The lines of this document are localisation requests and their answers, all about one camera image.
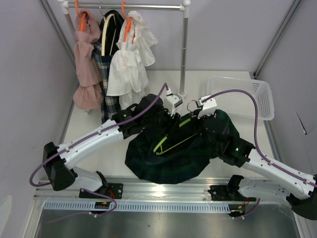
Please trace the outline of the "green plastic hanger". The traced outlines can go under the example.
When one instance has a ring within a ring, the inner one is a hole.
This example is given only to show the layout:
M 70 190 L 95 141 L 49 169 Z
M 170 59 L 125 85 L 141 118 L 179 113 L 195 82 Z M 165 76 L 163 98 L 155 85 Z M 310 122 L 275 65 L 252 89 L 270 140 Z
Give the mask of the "green plastic hanger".
M 154 147 L 153 152 L 157 156 L 164 154 L 167 157 L 167 153 L 180 150 L 177 147 L 184 147 L 181 144 L 187 143 L 192 139 L 196 133 L 191 131 L 190 116 L 185 119 L 180 118 L 179 125 L 169 134 L 165 135 L 161 141 Z

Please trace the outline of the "green plaid skirt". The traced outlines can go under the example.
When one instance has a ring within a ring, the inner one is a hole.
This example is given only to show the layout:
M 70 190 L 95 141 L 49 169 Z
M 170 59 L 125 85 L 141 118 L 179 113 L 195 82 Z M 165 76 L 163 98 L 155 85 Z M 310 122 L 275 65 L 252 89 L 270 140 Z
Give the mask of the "green plaid skirt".
M 191 131 L 196 135 L 177 147 L 180 150 L 157 156 L 153 149 L 165 136 L 158 128 L 144 129 L 136 138 L 131 140 L 125 156 L 126 166 L 139 179 L 158 184 L 178 184 L 197 177 L 218 152 L 207 145 L 199 132 L 200 126 L 190 122 Z

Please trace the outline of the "white ruffled skirt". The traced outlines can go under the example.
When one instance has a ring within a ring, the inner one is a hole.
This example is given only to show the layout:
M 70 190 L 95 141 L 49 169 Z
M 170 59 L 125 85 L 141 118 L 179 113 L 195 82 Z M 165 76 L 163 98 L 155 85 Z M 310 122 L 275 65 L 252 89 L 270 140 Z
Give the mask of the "white ruffled skirt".
M 144 97 L 145 88 L 150 83 L 146 67 L 156 61 L 151 47 L 158 44 L 158 40 L 139 12 L 130 11 L 128 17 L 132 18 L 131 31 L 128 33 L 127 42 L 124 42 L 124 21 L 116 43 L 118 50 L 110 64 L 107 91 L 109 96 L 119 97 L 122 110 L 139 103 Z

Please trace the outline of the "orange plastic hanger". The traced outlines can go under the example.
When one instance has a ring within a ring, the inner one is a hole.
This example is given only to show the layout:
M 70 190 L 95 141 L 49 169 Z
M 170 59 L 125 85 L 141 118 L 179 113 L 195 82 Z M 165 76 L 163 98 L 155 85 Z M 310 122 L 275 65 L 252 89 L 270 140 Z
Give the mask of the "orange plastic hanger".
M 125 32 L 124 32 L 124 37 L 123 37 L 123 41 L 124 42 L 127 42 L 127 36 L 128 36 L 128 33 L 131 31 L 131 27 L 132 27 L 132 18 L 131 17 L 128 17 L 126 14 L 125 14 L 125 4 L 126 4 L 126 1 L 123 1 L 121 3 L 121 11 L 122 11 L 122 14 L 123 14 L 123 17 L 125 18 L 126 20 L 126 26 L 125 26 Z

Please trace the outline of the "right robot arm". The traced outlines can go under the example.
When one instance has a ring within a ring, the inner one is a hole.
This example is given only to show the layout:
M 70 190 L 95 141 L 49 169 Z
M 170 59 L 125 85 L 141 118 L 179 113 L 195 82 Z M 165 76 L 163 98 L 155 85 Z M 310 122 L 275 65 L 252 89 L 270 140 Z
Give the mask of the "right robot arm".
M 317 177 L 307 174 L 270 158 L 258 147 L 233 133 L 229 116 L 214 110 L 206 113 L 195 110 L 193 118 L 198 122 L 204 143 L 226 164 L 255 172 L 267 181 L 252 183 L 250 179 L 233 175 L 226 194 L 232 200 L 257 197 L 275 200 L 289 205 L 297 215 L 315 221 L 317 219 Z

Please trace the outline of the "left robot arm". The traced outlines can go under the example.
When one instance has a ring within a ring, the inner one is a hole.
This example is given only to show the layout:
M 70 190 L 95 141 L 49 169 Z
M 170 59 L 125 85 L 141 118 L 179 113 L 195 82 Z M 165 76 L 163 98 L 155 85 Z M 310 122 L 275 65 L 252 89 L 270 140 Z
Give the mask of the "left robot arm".
M 144 128 L 167 129 L 183 102 L 176 94 L 168 93 L 164 99 L 148 94 L 137 104 L 120 110 L 100 127 L 79 139 L 56 146 L 50 142 L 44 146 L 44 170 L 54 191 L 70 186 L 90 191 L 96 198 L 107 194 L 107 181 L 102 173 L 89 172 L 77 167 L 97 150 L 140 133 Z

